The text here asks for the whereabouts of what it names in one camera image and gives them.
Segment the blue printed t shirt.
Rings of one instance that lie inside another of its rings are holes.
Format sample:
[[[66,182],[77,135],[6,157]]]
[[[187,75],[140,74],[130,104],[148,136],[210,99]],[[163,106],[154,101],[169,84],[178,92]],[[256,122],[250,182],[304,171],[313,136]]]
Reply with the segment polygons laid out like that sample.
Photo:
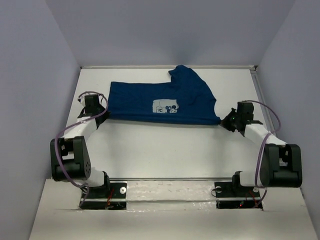
[[[216,98],[191,68],[178,65],[164,83],[111,82],[110,118],[115,120],[186,125],[219,125]]]

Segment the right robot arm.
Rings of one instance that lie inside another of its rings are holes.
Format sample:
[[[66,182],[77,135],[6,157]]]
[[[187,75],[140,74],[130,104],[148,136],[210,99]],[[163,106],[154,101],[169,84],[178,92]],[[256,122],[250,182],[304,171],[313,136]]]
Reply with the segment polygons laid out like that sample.
[[[239,101],[237,108],[221,121],[220,125],[231,132],[239,132],[258,147],[254,171],[237,171],[232,176],[230,190],[242,196],[249,188],[300,188],[303,183],[301,148],[289,144],[254,119],[255,100]]]

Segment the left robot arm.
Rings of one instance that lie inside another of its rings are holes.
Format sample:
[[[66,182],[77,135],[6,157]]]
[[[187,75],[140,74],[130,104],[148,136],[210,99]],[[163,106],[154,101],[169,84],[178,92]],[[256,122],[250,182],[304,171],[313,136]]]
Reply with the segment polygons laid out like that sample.
[[[84,197],[93,190],[104,198],[111,191],[110,179],[105,171],[93,167],[86,141],[108,119],[108,100],[102,93],[85,91],[77,101],[82,110],[76,122],[61,130],[50,142],[51,177],[56,182],[71,183]]]

